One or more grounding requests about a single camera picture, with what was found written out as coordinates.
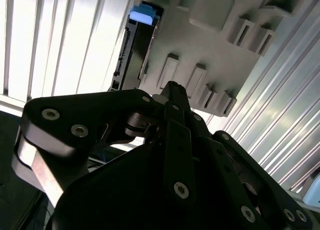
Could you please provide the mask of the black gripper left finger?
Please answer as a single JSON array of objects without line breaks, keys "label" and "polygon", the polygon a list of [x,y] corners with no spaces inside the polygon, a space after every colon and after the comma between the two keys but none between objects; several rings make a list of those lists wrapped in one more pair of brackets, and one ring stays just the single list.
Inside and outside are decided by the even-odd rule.
[{"label": "black gripper left finger", "polygon": [[167,82],[159,95],[139,89],[42,97],[26,103],[15,151],[30,173],[23,180],[42,190],[53,206],[66,189],[88,173],[90,152],[142,137],[165,150],[164,184],[193,203],[190,118],[185,88]]}]

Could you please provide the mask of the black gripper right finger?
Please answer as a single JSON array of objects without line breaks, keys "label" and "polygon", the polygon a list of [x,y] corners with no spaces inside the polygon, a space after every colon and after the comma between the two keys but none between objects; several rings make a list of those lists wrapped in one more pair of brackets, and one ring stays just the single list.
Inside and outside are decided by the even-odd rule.
[{"label": "black gripper right finger", "polygon": [[211,134],[191,111],[187,92],[178,87],[178,104],[191,129],[203,167],[209,223],[218,229],[312,229],[303,208],[226,132]]}]

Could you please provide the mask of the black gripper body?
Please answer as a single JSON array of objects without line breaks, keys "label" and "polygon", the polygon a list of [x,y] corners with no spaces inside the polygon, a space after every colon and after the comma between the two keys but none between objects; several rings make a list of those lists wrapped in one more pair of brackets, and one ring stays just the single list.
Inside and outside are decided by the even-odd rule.
[{"label": "black gripper body", "polygon": [[52,216],[52,229],[218,229],[209,220],[215,210],[206,202],[203,167],[191,151],[195,190],[193,203],[165,186],[165,149],[140,146],[74,182]]}]

